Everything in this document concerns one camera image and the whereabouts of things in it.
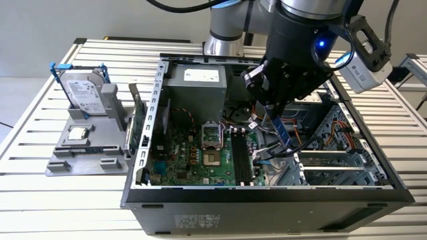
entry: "metal work table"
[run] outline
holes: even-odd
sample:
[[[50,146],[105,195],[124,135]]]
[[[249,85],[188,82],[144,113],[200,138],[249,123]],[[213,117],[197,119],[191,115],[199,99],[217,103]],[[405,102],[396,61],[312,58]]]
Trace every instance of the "metal work table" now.
[[[122,105],[132,104],[126,83],[148,100],[159,53],[201,54],[200,44],[88,40],[73,44],[61,63],[108,66]],[[264,48],[247,47],[248,57]],[[341,55],[333,51],[329,61]],[[356,109],[416,202],[348,235],[348,240],[427,239],[427,123],[388,81],[355,94],[339,77]],[[45,177],[52,149],[68,119],[68,100],[50,77],[0,145],[0,235],[8,239],[132,239],[145,236],[129,210],[121,210],[124,175]],[[180,236],[180,239],[200,236]],[[208,239],[317,239],[319,235],[219,235]]]

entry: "wire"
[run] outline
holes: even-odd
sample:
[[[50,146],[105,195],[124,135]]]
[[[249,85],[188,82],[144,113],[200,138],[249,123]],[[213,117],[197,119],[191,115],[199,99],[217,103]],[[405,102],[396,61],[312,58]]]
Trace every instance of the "wire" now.
[[[0,121],[0,124],[4,125],[4,126],[6,126],[6,127],[10,128],[10,129],[13,128],[13,126],[10,126],[9,124],[5,124],[5,123],[1,122],[1,121]]]
[[[167,6],[167,5],[161,4],[156,0],[146,0],[146,2],[150,3],[150,5],[153,5],[156,8],[159,8],[169,13],[175,13],[175,14],[187,14],[187,13],[197,12],[200,10],[204,10],[204,9],[213,7],[217,4],[221,4],[225,1],[228,1],[228,0],[213,0],[213,1],[209,1],[209,2],[203,3],[200,5],[196,5],[196,6],[172,7],[172,6]]]
[[[325,146],[331,143],[331,141],[333,139],[335,124],[337,124],[340,128],[347,128],[348,127],[347,123],[343,122],[343,121],[333,121],[332,122],[332,124],[331,124],[331,134],[329,134],[329,136],[328,136],[328,138],[325,140],[325,143],[324,143]],[[349,145],[351,149],[355,149],[356,148],[356,144],[355,144],[355,142],[352,140],[352,137],[349,136],[348,132],[344,132],[343,134],[344,134],[344,137],[347,139],[347,142],[348,142],[348,145]]]
[[[400,83],[400,85],[395,88],[395,89],[399,89],[401,87],[401,85],[409,80],[409,78],[413,77],[413,74],[411,74],[411,76],[408,76],[407,79],[403,80],[403,82]]]
[[[272,175],[272,177],[268,179],[268,185],[271,185],[272,179],[273,179],[280,173],[283,173],[283,171],[284,171],[284,169],[281,169],[280,171],[277,171],[277,172]]]
[[[415,108],[416,111],[420,110],[423,104],[424,104],[424,101],[420,101],[420,103],[417,104],[417,106],[416,106],[416,108]]]
[[[343,69],[344,67],[347,67],[347,65],[351,63],[351,61],[353,60],[353,56],[355,56],[355,40],[353,40],[353,37],[352,37],[352,34],[349,32],[349,24],[348,23],[344,23],[344,31],[345,31],[345,35],[348,37],[348,42],[349,42],[349,57],[345,61],[345,63],[343,65],[340,65],[339,67],[329,67],[324,64],[324,62],[319,59],[319,55],[317,55],[317,51],[316,51],[316,44],[317,44],[317,37],[315,38],[315,40],[312,41],[312,44],[311,44],[311,49],[309,49],[309,52],[311,52],[311,57],[312,57],[312,60],[315,62],[315,64],[325,71],[328,72],[335,72],[340,69]]]
[[[395,16],[397,5],[399,5],[399,0],[393,0],[389,7],[388,15],[387,15],[384,42],[388,44],[388,46],[392,45],[392,23],[393,23],[393,16]]]
[[[281,170],[281,168],[275,167],[269,162],[256,162],[257,164],[271,166],[276,170]]]
[[[301,139],[300,139],[300,135],[299,135],[299,130],[297,130],[297,128],[296,128],[295,125],[293,125],[293,131],[295,131],[295,136],[296,136],[296,138],[297,138],[299,145],[303,145]]]
[[[345,127],[345,128],[349,127],[345,122],[343,122],[343,121],[337,121],[337,122],[341,124],[343,127]],[[351,149],[356,149],[356,144],[355,144],[355,141],[353,141],[352,136],[349,135],[349,133],[344,132],[344,136],[347,138],[347,142],[349,144]]]
[[[187,111],[187,109],[185,108],[175,108],[175,109],[172,109],[172,111],[173,112],[175,111],[183,111],[183,112],[185,112],[188,114],[189,119],[191,119],[191,123],[192,123],[192,131],[196,132],[195,118],[193,118],[193,115]]]
[[[324,146],[329,145],[332,139],[333,139],[333,135],[335,135],[335,124],[339,124],[336,121],[332,122],[331,124],[331,134],[328,135],[328,138],[325,140]]]
[[[271,155],[271,157],[268,157],[268,158],[265,158],[265,159],[259,159],[257,162],[259,162],[259,161],[268,161],[268,160],[271,160],[271,159],[273,159],[273,158],[287,158],[287,157],[291,157],[297,151],[305,149],[305,148],[308,147],[308,145],[309,145],[313,141],[319,141],[319,145],[323,145],[323,144],[321,144],[321,143],[323,143],[323,138],[319,137],[319,136],[312,137],[311,139],[308,139],[307,142],[304,142],[303,145],[300,145],[299,147],[296,147],[293,150],[291,150],[291,151],[288,151],[288,152],[284,152],[284,150],[283,150],[281,152],[284,152],[284,153],[280,152],[280,153],[277,153],[277,154],[273,154],[273,155]]]

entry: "floor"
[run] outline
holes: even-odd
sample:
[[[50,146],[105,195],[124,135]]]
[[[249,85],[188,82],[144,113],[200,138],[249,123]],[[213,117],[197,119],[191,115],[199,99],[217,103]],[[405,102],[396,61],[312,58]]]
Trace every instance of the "floor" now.
[[[10,126],[21,117],[48,78],[0,77],[0,122]],[[0,124],[0,143],[10,128]]]

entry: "blue tab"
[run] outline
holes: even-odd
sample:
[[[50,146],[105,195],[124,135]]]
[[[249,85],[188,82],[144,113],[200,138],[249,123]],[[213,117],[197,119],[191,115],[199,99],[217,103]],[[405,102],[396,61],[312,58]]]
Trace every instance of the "blue tab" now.
[[[100,64],[98,68],[100,68],[101,73],[104,75],[104,84],[110,84],[112,82],[109,81],[108,68],[104,65],[104,63]]]
[[[57,64],[57,70],[69,70],[73,68],[72,64]]]
[[[236,5],[240,2],[241,2],[241,0],[228,0],[220,4],[216,4],[212,8],[213,9],[223,9],[223,8],[231,7],[232,5]]]
[[[271,122],[272,122],[272,126],[273,126],[275,130],[277,131],[280,142],[283,143],[283,147],[285,148],[291,142],[291,136],[288,134],[287,128],[285,128],[279,116],[275,116],[272,118]]]

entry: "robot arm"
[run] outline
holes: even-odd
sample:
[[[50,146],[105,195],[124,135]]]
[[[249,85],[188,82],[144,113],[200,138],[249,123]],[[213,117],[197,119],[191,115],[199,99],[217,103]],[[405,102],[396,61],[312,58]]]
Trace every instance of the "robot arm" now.
[[[360,93],[381,84],[392,71],[389,30],[383,42],[367,20],[357,15],[363,0],[213,0],[209,39],[204,54],[243,56],[243,32],[268,30],[260,65],[241,73],[245,88],[264,106],[265,113],[288,144],[280,121],[285,104],[303,99],[340,71],[351,88]],[[393,0],[387,18],[389,29]],[[367,40],[360,41],[357,32]],[[351,51],[329,67],[324,61],[341,37]]]
[[[392,71],[389,44],[357,15],[361,4],[363,0],[281,0],[275,4],[261,64],[241,77],[284,146],[289,142],[280,121],[284,107],[309,95],[333,71],[340,71],[356,93],[380,85]],[[364,33],[365,41],[359,40],[357,32]],[[337,37],[349,42],[351,52],[329,67],[324,61]]]

